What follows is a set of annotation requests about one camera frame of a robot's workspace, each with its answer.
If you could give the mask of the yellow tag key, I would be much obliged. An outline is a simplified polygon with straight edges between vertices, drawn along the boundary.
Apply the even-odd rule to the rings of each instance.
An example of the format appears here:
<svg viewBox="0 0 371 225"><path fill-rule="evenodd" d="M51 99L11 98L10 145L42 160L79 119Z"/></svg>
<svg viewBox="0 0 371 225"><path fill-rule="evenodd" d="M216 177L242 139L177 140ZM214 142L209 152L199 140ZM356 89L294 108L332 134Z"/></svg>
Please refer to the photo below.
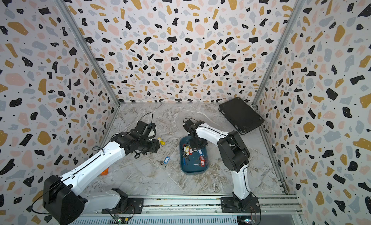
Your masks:
<svg viewBox="0 0 371 225"><path fill-rule="evenodd" d="M161 138L158 138L158 141L162 147L166 145L166 143Z"/></svg>

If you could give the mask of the teal storage box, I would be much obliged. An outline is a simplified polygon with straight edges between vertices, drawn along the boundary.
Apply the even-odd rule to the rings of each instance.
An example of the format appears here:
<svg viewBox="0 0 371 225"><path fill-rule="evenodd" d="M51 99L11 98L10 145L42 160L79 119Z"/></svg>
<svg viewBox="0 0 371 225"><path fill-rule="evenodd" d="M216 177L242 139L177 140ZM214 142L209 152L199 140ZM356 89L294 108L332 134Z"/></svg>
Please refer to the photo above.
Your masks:
<svg viewBox="0 0 371 225"><path fill-rule="evenodd" d="M206 147L202 148L202 152L203 154L205 155L206 157L206 167L200 167L200 166L193 166L193 165L188 165L188 166L185 166L183 164L183 159L182 159L182 147L183 145L185 144L188 144L190 146L190 140L191 137L189 136L186 136L186 137L183 137L180 139L180 143L179 143L179 151L180 151L180 168L181 170L186 174L186 175L197 175L197 174L202 174L204 173L207 169L208 169L208 157L207 157L207 151L206 151Z"/></svg>

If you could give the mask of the blue tag key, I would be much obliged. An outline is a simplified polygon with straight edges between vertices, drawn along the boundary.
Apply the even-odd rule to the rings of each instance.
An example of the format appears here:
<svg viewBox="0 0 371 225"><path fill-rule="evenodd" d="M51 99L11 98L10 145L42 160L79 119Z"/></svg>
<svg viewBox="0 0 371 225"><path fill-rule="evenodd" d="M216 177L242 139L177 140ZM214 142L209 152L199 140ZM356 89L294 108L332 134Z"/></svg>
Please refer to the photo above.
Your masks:
<svg viewBox="0 0 371 225"><path fill-rule="evenodd" d="M166 164L168 164L169 160L170 160L170 158L167 156L164 160L158 161L158 163L160 165L166 165Z"/></svg>

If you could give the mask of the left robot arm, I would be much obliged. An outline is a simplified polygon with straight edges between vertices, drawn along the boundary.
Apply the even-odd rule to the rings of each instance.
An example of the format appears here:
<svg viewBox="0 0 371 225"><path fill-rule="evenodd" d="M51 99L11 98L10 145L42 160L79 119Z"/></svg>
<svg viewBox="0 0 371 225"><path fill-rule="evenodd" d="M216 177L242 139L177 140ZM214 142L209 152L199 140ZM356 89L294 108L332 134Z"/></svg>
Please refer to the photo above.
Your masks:
<svg viewBox="0 0 371 225"><path fill-rule="evenodd" d="M122 132L92 158L60 177L50 176L44 182L43 207L61 225L68 225L80 215L102 211L110 214L131 208L128 195L118 188L106 192L84 194L84 189L118 160L134 151L154 152L160 148L157 139L132 137Z"/></svg>

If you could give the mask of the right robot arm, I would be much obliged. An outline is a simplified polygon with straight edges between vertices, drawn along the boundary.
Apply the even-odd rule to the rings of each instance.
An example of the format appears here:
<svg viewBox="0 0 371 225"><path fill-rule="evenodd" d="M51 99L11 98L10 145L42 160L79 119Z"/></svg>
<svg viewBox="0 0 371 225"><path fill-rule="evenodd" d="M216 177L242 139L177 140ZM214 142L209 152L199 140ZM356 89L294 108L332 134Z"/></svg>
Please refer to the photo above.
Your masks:
<svg viewBox="0 0 371 225"><path fill-rule="evenodd" d="M194 150L212 143L218 147L225 167L231 171L233 182L233 205L238 211L249 209L253 194L248 183L247 169L250 166L250 152L237 131L225 132L213 128L204 121L187 119L183 128L191 136L190 146Z"/></svg>

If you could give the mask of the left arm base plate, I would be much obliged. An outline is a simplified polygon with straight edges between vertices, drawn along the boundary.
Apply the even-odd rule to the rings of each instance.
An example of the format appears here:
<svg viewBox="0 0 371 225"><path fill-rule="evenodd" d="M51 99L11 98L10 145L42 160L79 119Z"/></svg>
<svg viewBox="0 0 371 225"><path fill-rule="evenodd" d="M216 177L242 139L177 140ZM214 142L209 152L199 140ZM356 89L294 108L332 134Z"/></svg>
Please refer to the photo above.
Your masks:
<svg viewBox="0 0 371 225"><path fill-rule="evenodd" d="M140 214L142 213L144 198L121 199L113 209L103 209L102 214Z"/></svg>

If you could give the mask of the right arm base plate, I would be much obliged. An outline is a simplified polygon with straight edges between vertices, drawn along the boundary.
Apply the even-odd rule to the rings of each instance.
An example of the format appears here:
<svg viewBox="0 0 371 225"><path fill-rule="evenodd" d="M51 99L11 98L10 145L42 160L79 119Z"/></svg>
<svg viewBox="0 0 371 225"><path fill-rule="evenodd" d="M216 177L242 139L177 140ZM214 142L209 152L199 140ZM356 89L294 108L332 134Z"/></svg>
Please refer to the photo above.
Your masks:
<svg viewBox="0 0 371 225"><path fill-rule="evenodd" d="M243 200L234 197L220 199L223 213L260 213L260 203L256 197L247 197Z"/></svg>

